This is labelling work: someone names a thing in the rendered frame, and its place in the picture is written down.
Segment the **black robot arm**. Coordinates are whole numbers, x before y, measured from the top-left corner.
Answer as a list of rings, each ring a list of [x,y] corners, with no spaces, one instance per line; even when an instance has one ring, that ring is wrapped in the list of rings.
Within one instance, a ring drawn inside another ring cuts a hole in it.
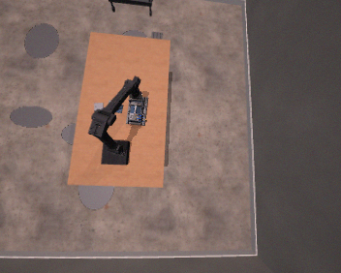
[[[140,82],[141,80],[137,76],[134,76],[133,80],[125,80],[125,84],[123,85],[122,89],[109,102],[109,104],[102,109],[97,109],[91,116],[91,119],[93,119],[88,134],[97,137],[101,142],[103,142],[111,154],[114,153],[115,155],[125,156],[127,147],[121,145],[120,143],[116,143],[107,133],[107,130],[109,126],[112,126],[112,124],[115,122],[115,112],[120,108],[127,97],[130,94],[137,94],[138,92],[140,94]]]

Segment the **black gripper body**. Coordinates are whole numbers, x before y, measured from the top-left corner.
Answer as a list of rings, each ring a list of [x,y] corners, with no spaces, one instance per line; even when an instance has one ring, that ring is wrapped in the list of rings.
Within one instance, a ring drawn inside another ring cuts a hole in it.
[[[141,91],[139,91],[137,94],[130,94],[129,97],[134,98],[136,100],[141,100],[141,98],[142,98]]]

